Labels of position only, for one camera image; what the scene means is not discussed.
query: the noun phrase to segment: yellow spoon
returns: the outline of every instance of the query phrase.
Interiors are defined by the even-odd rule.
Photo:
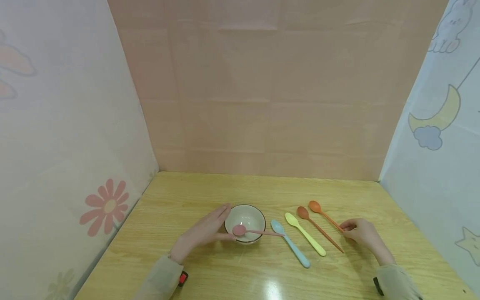
[[[325,251],[324,248],[322,248],[311,236],[308,234],[299,224],[299,221],[297,218],[295,218],[291,213],[286,213],[285,214],[285,219],[287,219],[287,222],[292,225],[293,227],[296,227],[300,230],[300,232],[307,238],[308,242],[313,246],[313,248],[320,254],[321,256],[327,255],[327,252]]]

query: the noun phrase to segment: cloud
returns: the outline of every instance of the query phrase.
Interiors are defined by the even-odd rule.
[[[436,126],[418,127],[413,136],[419,141],[420,147],[427,147],[430,150],[438,150],[442,147],[443,141],[440,138],[442,131]]]

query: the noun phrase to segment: beige sleeve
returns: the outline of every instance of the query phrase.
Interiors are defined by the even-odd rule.
[[[179,283],[183,266],[162,256],[150,269],[133,300],[168,300]]]
[[[388,300],[423,300],[407,272],[396,264],[381,266],[377,279]]]

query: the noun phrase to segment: blue spoon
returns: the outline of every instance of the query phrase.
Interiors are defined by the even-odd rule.
[[[304,267],[310,268],[310,262],[305,257],[305,255],[303,255],[303,253],[297,248],[297,246],[295,246],[295,244],[288,238],[288,236],[285,234],[285,230],[283,229],[282,225],[277,220],[272,220],[272,222],[270,224],[272,225],[273,231],[275,231],[276,233],[280,233],[280,234],[285,235],[283,238],[287,241],[287,244],[290,246],[293,253],[299,259],[300,263]]]

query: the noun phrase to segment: spoon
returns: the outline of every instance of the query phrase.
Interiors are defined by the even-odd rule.
[[[295,246],[295,244],[285,234],[285,230],[283,229],[283,226],[277,220],[272,220],[272,222],[270,224],[272,225],[273,231],[275,231],[276,233],[283,234],[283,238],[285,239],[287,244],[290,246],[290,249],[292,249],[293,253],[298,258],[300,263],[304,267],[310,268],[310,262],[305,257],[305,255],[303,255],[303,253],[297,248],[297,246]]]
[[[296,227],[300,230],[300,232],[307,238],[308,242],[313,246],[313,248],[320,254],[321,256],[327,255],[327,252],[325,252],[325,249],[322,248],[311,236],[308,234],[301,226],[297,218],[295,218],[291,213],[286,213],[285,214],[285,219],[287,219],[287,222],[292,225],[293,227]]]
[[[320,206],[320,204],[318,204],[318,202],[316,201],[310,201],[308,203],[308,207],[314,212],[314,213],[318,213],[318,214],[321,214],[323,216],[325,216],[329,221],[330,223],[332,223],[335,227],[337,227],[338,230],[340,230],[341,233],[343,233],[343,229],[337,224],[335,223],[334,220],[332,220],[329,216],[327,216],[326,213],[324,213],[322,211],[322,207]]]
[[[317,223],[310,219],[308,210],[305,207],[299,206],[297,208],[297,215],[299,215],[304,220],[309,220],[337,249],[340,250],[340,252],[345,253],[343,252],[342,248],[340,248],[340,246],[338,246],[337,243],[335,243],[335,241],[332,240],[332,238],[329,237],[328,234],[323,229],[321,229],[320,226],[317,225]]]
[[[258,233],[258,234],[265,234],[265,235],[274,235],[274,236],[278,236],[278,237],[283,237],[285,235],[283,234],[279,234],[279,233],[274,233],[274,232],[269,232],[269,231],[259,231],[259,230],[247,230],[247,228],[242,225],[242,224],[238,224],[238,225],[235,225],[233,227],[233,234],[236,235],[237,237],[239,236],[242,236],[244,235],[245,233],[247,232],[251,232],[251,233]]]

